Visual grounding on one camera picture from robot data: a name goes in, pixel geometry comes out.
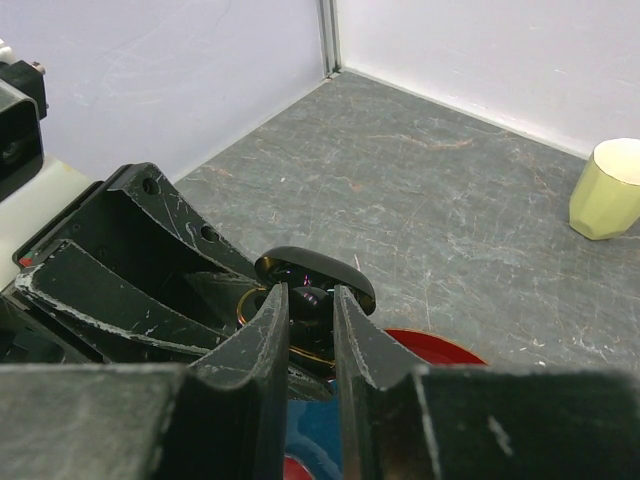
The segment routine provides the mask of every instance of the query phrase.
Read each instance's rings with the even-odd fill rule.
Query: white wall
[[[640,137],[640,2],[337,1],[349,69],[582,155]]]
[[[0,0],[0,38],[47,70],[49,153],[175,179],[320,84],[316,1]]]

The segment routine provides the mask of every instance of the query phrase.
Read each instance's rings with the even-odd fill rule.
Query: gray marble tabletop
[[[640,364],[640,226],[591,242],[584,161],[346,73],[178,188],[250,258],[279,245],[361,269],[373,320],[493,364]]]

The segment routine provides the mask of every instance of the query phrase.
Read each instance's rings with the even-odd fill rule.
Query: ceramic cup
[[[569,224],[590,240],[614,238],[640,218],[640,140],[619,138],[591,154],[569,203]]]

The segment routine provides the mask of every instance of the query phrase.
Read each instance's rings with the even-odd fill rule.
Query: robotic claw
[[[280,479],[332,378],[346,478],[638,478],[634,377],[427,365],[348,265],[251,262],[156,166],[45,157],[43,74],[0,42],[0,478]]]

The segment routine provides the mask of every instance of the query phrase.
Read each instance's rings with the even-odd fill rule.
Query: yellow cup
[[[569,202],[569,224],[590,240],[626,232],[640,218],[640,140],[619,138],[591,154]]]

